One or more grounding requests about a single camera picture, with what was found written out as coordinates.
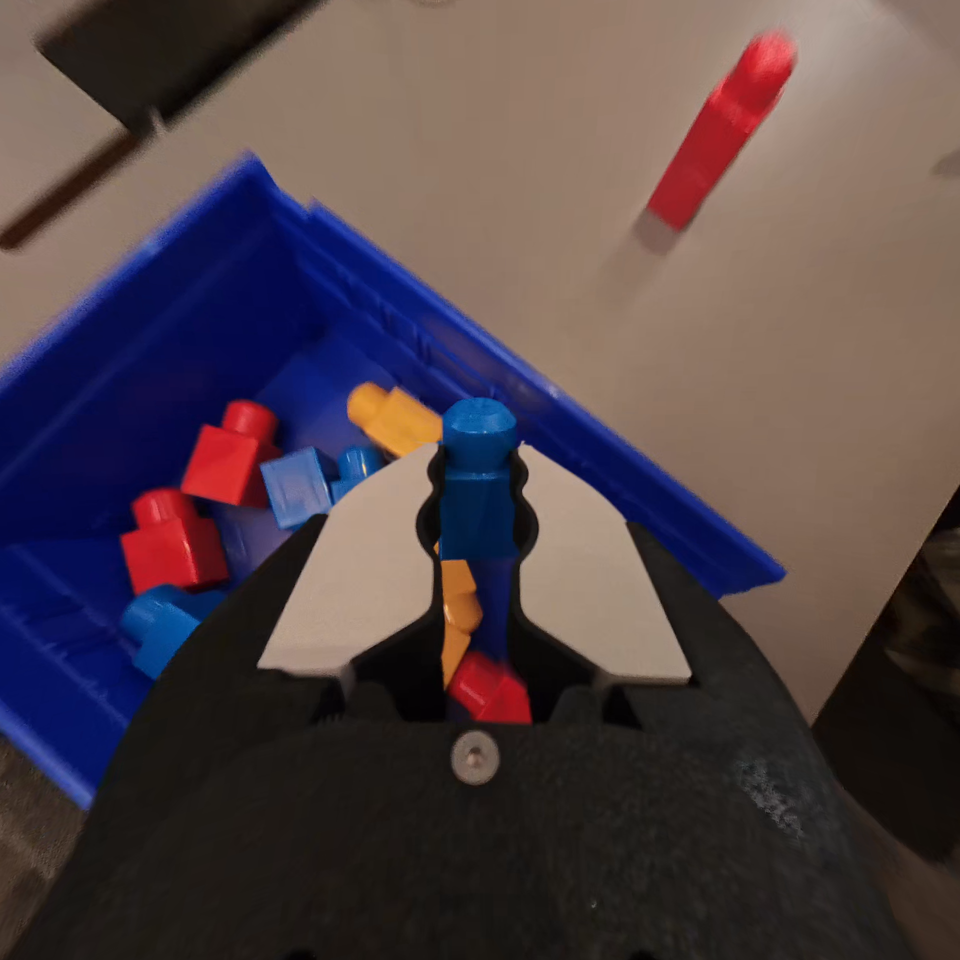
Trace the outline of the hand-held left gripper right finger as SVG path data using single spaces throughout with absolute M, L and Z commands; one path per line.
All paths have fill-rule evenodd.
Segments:
M 529 443 L 517 452 L 537 525 L 519 563 L 522 613 L 604 685 L 686 685 L 690 665 L 622 513 Z

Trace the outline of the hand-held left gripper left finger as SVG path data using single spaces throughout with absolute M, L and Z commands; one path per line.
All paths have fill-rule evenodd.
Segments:
M 438 442 L 383 467 L 334 506 L 258 661 L 261 670 L 443 698 L 445 615 Z

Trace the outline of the blue mega block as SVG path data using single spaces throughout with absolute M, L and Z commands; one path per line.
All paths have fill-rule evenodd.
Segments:
M 518 423 L 501 402 L 466 398 L 442 416 L 439 557 L 502 560 L 517 554 L 512 456 Z

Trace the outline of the pile of colourful mega blocks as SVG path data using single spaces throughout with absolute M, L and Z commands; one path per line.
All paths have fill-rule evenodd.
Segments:
M 361 482 L 428 443 L 443 443 L 443 416 L 399 388 L 359 384 L 346 402 L 349 420 L 368 443 L 336 458 L 314 445 L 282 453 L 279 420 L 266 406 L 230 402 L 219 426 L 205 425 L 179 486 L 156 487 L 131 503 L 135 528 L 120 536 L 135 600 L 122 630 L 137 645 L 135 667 L 159 678 L 174 654 L 222 599 L 230 579 L 228 551 L 214 519 L 195 500 L 271 510 L 279 531 L 293 533 L 326 519 Z M 466 715 L 494 723 L 529 724 L 529 696 L 505 654 L 473 649 L 483 624 L 473 567 L 486 560 L 442 560 L 442 682 Z

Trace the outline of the blue plastic bin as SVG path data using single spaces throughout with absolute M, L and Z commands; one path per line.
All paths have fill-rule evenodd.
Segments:
M 639 522 L 716 598 L 786 577 L 761 546 L 317 201 L 242 154 L 2 368 L 1 720 L 89 810 L 151 687 L 119 619 L 132 502 L 183 477 L 228 402 L 282 450 L 362 442 L 351 390 L 437 413 L 503 402 L 519 436 Z

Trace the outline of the red mega block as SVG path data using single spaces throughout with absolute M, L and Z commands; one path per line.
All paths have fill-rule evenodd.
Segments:
M 711 107 L 739 144 L 753 136 L 780 102 L 797 61 L 797 44 L 788 33 L 762 32 L 711 93 Z
M 750 111 L 715 89 L 654 188 L 647 208 L 672 231 L 684 231 L 756 127 Z

